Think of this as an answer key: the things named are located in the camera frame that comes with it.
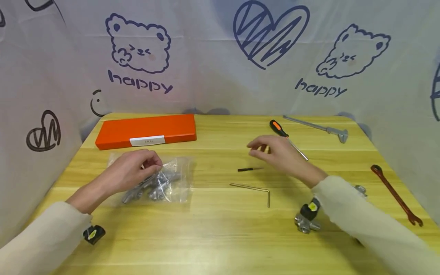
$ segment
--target screwdriver shaft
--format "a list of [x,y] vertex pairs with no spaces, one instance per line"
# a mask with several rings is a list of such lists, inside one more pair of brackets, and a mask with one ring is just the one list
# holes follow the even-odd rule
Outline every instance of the screwdriver shaft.
[[287,138],[287,140],[290,142],[290,144],[298,151],[298,153],[301,154],[301,156],[308,161],[308,158],[305,156],[305,154],[303,152],[301,152],[301,150],[289,139]]

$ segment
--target screwdriver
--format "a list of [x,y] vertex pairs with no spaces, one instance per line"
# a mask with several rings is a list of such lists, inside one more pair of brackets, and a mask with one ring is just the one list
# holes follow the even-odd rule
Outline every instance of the screwdriver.
[[289,139],[289,135],[282,129],[281,125],[276,122],[275,119],[272,119],[269,122],[270,127],[272,128],[272,130],[274,130],[274,132],[276,134],[278,134],[279,136],[283,136],[285,138],[287,138],[287,140],[290,142],[290,144],[298,151],[298,153],[301,154],[301,156],[303,156],[303,158],[308,161],[308,158],[305,156],[305,154],[303,152],[300,151],[300,149],[298,147],[296,147],[296,145]]

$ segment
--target doodle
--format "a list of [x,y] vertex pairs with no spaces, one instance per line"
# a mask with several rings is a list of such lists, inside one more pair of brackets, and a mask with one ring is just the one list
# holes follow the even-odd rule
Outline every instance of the doodle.
[[310,11],[306,6],[295,6],[274,22],[264,4],[250,0],[235,13],[235,40],[248,60],[265,70],[295,45],[309,18]]
[[433,86],[431,88],[431,107],[433,109],[434,117],[437,121],[440,121],[440,117],[437,113],[437,107],[436,107],[436,99],[440,98],[440,63],[437,67],[436,73],[434,75],[433,79]]
[[302,86],[301,90],[311,92],[313,95],[324,95],[324,97],[336,94],[334,97],[337,98],[338,96],[342,95],[342,93],[347,91],[347,89],[342,89],[340,87],[327,88],[326,86],[319,86],[314,84],[307,85],[303,78],[298,81],[297,85],[295,86],[295,90],[300,88],[300,86]]
[[[49,129],[46,128],[45,118],[49,116]],[[56,143],[51,143],[52,135]],[[51,110],[45,110],[41,116],[41,127],[29,131],[26,136],[26,145],[35,152],[45,152],[53,149],[61,142],[61,129],[58,118]]]
[[106,19],[113,46],[112,58],[122,67],[162,73],[168,66],[171,38],[161,25],[144,25],[112,13]]
[[[99,98],[99,93],[101,92],[101,90],[96,90],[96,91],[94,91],[93,93],[92,93],[92,95],[94,96],[91,100],[90,100],[90,109],[92,110],[92,113],[93,114],[95,114],[95,116],[97,116],[97,117],[103,117],[103,116],[105,116],[106,114],[100,114],[100,113],[102,113],[102,110],[103,110],[103,108],[102,108],[102,99],[101,98]],[[95,107],[93,107],[93,100],[95,100],[95,102],[97,102],[97,103],[100,103],[100,104],[96,104],[95,103]]]
[[41,0],[25,0],[25,2],[26,2],[26,5],[28,5],[28,7],[33,11],[45,10],[54,3],[53,0],[46,1],[45,3],[42,3],[42,4],[37,4],[36,2],[44,2],[44,0],[43,1],[41,1]]
[[0,28],[3,28],[6,26],[6,19],[4,18],[3,12],[0,9]]
[[165,90],[164,94],[168,94],[172,90],[172,85],[169,85],[168,87],[161,83],[160,85],[156,82],[152,81],[144,81],[142,79],[134,79],[130,77],[120,77],[117,74],[113,74],[110,70],[107,70],[109,79],[111,82],[115,82],[115,79],[119,80],[119,84],[124,83],[127,86],[135,86],[140,90],[141,88],[148,88],[150,92],[152,91],[159,91],[161,89]]
[[351,24],[339,34],[316,72],[337,79],[359,74],[388,48],[390,40],[389,35],[373,34]]

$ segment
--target wrench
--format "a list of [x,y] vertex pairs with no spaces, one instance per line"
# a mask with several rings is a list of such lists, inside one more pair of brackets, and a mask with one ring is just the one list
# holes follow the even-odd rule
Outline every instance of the wrench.
[[420,227],[423,226],[423,221],[417,217],[414,213],[411,212],[409,207],[406,205],[406,203],[403,201],[403,199],[397,194],[396,190],[391,186],[389,181],[385,178],[384,173],[382,172],[382,168],[379,165],[373,164],[371,166],[371,170],[379,177],[379,179],[382,180],[382,182],[385,184],[385,186],[388,188],[390,193],[393,195],[393,197],[397,200],[397,202],[400,204],[402,209],[405,211],[405,213],[408,215],[408,221],[412,225],[415,225],[417,222]]

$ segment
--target person's left hand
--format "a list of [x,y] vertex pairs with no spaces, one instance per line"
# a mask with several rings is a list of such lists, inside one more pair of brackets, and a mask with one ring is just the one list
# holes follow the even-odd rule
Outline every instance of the person's left hand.
[[154,151],[143,149],[125,152],[91,183],[98,183],[110,196],[132,189],[160,171],[162,166],[162,160]]

